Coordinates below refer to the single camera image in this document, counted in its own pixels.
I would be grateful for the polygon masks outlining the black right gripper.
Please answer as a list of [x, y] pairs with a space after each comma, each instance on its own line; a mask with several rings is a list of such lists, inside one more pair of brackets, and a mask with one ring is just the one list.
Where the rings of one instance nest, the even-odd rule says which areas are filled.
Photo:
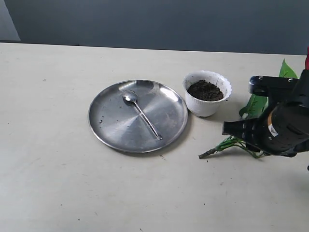
[[249, 92], [268, 97], [256, 118], [225, 121], [222, 135], [234, 136], [269, 155], [293, 157], [309, 149], [309, 71], [300, 78], [252, 76]]

